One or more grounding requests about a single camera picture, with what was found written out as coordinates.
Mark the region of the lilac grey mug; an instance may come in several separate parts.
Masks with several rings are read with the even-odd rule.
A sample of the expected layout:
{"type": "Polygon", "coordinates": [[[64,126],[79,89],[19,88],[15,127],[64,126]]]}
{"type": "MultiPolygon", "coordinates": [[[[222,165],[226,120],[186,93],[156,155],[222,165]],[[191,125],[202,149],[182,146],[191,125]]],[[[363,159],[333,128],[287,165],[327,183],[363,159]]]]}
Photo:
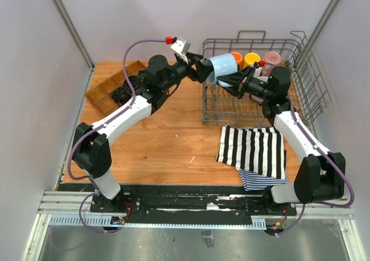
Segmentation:
{"type": "Polygon", "coordinates": [[[269,77],[267,77],[267,76],[260,76],[258,79],[259,79],[261,82],[266,83],[266,82],[268,81],[269,77]]]}

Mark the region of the yellow enamel mug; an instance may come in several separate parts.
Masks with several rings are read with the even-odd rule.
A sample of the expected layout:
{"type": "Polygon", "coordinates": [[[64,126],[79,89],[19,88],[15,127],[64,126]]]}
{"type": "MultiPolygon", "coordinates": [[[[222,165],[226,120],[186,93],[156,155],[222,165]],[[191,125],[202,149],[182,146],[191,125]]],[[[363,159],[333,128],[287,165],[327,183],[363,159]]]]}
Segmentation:
{"type": "Polygon", "coordinates": [[[261,57],[257,53],[247,53],[243,59],[242,69],[245,69],[246,67],[251,66],[254,63],[258,63],[260,60],[261,57]]]}

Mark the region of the orange glass mug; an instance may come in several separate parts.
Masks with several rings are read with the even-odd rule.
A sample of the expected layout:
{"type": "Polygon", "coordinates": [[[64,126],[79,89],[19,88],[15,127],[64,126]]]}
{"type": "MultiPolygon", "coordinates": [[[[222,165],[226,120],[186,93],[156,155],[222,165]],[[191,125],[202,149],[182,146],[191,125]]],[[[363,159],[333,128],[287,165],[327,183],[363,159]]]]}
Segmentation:
{"type": "Polygon", "coordinates": [[[238,52],[231,52],[231,54],[233,55],[233,57],[236,61],[236,64],[238,66],[238,70],[240,71],[242,69],[242,66],[243,66],[243,56],[238,52]]]}

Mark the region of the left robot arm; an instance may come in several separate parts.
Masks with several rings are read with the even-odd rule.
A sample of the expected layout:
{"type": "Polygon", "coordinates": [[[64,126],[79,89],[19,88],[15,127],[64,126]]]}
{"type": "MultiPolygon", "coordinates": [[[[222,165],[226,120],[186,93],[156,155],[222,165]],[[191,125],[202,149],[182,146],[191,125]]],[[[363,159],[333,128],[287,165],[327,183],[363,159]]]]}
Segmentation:
{"type": "Polygon", "coordinates": [[[162,107],[184,78],[203,83],[213,72],[212,63],[202,55],[186,53],[172,65],[163,55],[153,56],[146,69],[137,75],[140,86],[130,99],[104,119],[88,125],[80,123],[75,131],[70,162],[84,170],[95,186],[104,208],[117,212],[125,206],[125,196],[110,167],[111,145],[134,124],[162,107]]]}

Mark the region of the light blue mug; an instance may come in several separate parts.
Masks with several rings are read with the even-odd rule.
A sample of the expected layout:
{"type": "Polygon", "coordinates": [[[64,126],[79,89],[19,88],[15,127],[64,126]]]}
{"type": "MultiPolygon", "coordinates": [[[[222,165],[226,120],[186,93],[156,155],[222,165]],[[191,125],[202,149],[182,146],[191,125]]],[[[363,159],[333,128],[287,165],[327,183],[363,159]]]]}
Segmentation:
{"type": "Polygon", "coordinates": [[[213,71],[208,76],[210,84],[219,84],[221,87],[231,87],[231,84],[218,80],[219,76],[226,76],[238,71],[235,57],[231,53],[208,58],[205,64],[210,64],[213,71]]]}

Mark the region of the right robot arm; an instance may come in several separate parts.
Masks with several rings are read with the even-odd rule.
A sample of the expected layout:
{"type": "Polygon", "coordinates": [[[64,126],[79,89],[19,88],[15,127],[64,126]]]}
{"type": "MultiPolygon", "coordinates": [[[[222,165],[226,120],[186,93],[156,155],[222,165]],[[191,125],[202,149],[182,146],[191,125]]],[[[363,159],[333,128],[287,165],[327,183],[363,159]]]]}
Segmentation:
{"type": "Polygon", "coordinates": [[[288,98],[291,79],[287,68],[273,68],[266,81],[255,78],[254,72],[255,68],[248,67],[219,76],[219,86],[236,98],[249,93],[262,99],[262,112],[271,126],[223,127],[216,160],[234,166],[244,177],[254,173],[275,179],[262,200],[267,214],[278,213],[283,203],[334,206],[332,201],[341,198],[350,186],[345,177],[344,156],[323,146],[301,121],[288,98]],[[293,183],[282,183],[284,139],[301,162],[293,183]]]}

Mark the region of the pink ghost pattern mug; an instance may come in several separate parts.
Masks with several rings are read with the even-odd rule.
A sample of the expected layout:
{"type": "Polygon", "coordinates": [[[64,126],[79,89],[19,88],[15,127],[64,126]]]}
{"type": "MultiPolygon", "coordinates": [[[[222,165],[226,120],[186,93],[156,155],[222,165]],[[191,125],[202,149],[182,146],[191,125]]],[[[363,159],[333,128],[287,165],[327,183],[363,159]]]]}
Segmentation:
{"type": "Polygon", "coordinates": [[[282,59],[279,53],[269,51],[265,54],[263,61],[265,62],[265,65],[262,68],[261,75],[269,77],[272,69],[281,65],[282,59]]]}

